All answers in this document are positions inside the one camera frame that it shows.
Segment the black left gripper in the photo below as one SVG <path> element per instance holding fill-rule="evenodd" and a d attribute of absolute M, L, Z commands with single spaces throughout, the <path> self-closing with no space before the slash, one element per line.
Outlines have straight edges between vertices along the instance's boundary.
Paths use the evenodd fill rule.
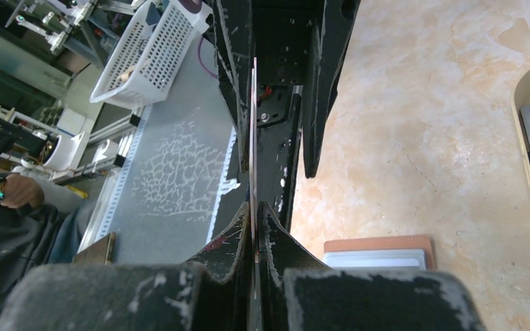
<path fill-rule="evenodd" d="M 237 133 L 239 165 L 249 168 L 253 36 L 257 82 L 300 86 L 304 173 L 317 174 L 327 119 L 360 7 L 352 1 L 213 2 L 219 89 Z"/>

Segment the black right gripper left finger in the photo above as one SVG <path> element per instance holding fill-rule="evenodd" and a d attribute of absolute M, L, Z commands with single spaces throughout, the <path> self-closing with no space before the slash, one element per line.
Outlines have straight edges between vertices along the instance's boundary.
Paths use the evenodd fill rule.
<path fill-rule="evenodd" d="M 175 265 L 49 264 L 13 290 L 0 330 L 246 330 L 249 204 Z"/>

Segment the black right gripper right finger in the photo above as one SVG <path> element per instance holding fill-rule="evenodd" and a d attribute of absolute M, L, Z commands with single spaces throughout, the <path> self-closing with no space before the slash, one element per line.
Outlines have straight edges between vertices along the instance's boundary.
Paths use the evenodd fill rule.
<path fill-rule="evenodd" d="M 261 202 L 256 214 L 266 330 L 484 330 L 454 276 L 335 270 L 314 257 Z"/>

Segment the thin white credit card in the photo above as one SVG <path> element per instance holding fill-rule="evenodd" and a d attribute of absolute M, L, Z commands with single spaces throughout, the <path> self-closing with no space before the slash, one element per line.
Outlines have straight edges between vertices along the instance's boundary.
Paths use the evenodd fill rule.
<path fill-rule="evenodd" d="M 259 240 L 257 229 L 257 174 L 256 174 L 256 145 L 257 145 L 257 57 L 253 58 L 251 69 L 251 93 L 250 93 L 250 126 L 249 126 L 249 197 L 251 208 L 251 240 L 253 250 L 253 279 L 252 296 L 257 300 L 259 287 Z"/>

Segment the tan leather card holder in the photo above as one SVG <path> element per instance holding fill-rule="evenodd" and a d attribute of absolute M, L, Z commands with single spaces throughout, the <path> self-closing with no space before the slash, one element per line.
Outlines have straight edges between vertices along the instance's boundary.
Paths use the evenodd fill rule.
<path fill-rule="evenodd" d="M 322 261 L 339 270 L 434 270 L 437 267 L 432 239 L 427 234 L 327 241 Z"/>

